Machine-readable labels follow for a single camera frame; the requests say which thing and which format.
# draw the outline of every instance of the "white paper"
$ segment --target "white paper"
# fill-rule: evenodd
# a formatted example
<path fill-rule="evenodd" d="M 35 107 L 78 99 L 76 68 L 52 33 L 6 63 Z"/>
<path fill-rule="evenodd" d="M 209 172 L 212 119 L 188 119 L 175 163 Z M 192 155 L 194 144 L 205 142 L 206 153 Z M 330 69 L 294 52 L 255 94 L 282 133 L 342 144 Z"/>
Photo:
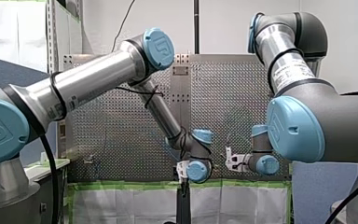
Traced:
<path fill-rule="evenodd" d="M 82 53 L 82 36 L 80 21 L 76 20 L 71 14 L 68 16 L 69 25 L 69 37 L 70 37 L 70 49 L 71 54 Z"/>
<path fill-rule="evenodd" d="M 0 60 L 46 72 L 46 3 L 0 1 Z"/>
<path fill-rule="evenodd" d="M 0 39 L 0 60 L 19 63 L 19 48 L 17 40 Z"/>
<path fill-rule="evenodd" d="M 17 2 L 0 2 L 0 40 L 18 40 Z"/>

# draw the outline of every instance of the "green tape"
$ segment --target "green tape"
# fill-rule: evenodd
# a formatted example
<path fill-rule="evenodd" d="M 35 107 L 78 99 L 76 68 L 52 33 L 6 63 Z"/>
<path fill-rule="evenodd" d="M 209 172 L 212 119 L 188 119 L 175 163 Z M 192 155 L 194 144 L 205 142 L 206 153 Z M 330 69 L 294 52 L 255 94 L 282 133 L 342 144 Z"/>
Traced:
<path fill-rule="evenodd" d="M 74 198 L 75 198 L 76 188 L 74 186 L 68 186 L 68 216 L 69 216 L 69 224 L 74 223 Z"/>
<path fill-rule="evenodd" d="M 246 180 L 209 180 L 204 184 L 191 184 L 191 188 L 219 188 L 222 186 L 231 187 L 255 187 L 269 189 L 286 189 L 290 188 L 290 181 L 246 181 Z M 161 181 L 161 182 L 126 182 L 126 181 L 97 181 L 89 183 L 70 184 L 69 187 L 77 190 L 95 190 L 95 189 L 135 189 L 135 190 L 151 190 L 151 189 L 176 189 L 177 182 Z"/>
<path fill-rule="evenodd" d="M 292 222 L 292 183 L 288 182 L 287 186 L 287 200 L 286 200 L 286 223 Z"/>

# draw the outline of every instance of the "black pole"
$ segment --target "black pole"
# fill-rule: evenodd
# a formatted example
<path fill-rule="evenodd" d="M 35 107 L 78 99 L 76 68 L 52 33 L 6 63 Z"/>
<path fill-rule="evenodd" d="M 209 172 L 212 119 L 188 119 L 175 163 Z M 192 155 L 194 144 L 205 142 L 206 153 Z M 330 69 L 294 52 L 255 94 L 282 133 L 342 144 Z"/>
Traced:
<path fill-rule="evenodd" d="M 200 54 L 200 0 L 194 0 L 194 53 Z"/>

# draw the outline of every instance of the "white cloth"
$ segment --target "white cloth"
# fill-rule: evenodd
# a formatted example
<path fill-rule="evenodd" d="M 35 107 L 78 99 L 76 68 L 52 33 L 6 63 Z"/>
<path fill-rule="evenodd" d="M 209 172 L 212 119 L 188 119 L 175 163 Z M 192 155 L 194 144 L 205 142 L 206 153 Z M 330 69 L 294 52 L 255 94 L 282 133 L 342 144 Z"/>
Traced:
<path fill-rule="evenodd" d="M 287 188 L 223 186 L 191 189 L 193 224 L 285 224 Z M 80 190 L 75 224 L 162 224 L 175 221 L 176 189 Z"/>

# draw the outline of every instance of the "metal bracket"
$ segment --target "metal bracket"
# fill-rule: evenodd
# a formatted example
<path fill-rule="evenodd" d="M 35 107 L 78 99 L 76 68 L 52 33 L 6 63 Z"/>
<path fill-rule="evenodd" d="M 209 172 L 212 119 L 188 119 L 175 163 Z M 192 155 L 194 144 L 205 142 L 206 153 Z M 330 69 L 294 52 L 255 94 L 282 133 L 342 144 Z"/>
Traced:
<path fill-rule="evenodd" d="M 48 72 L 50 74 L 58 72 L 59 70 L 55 1 L 56 0 L 47 1 Z"/>
<path fill-rule="evenodd" d="M 190 56 L 188 54 L 176 54 L 171 77 L 171 111 L 187 130 L 190 128 L 190 96 Z"/>

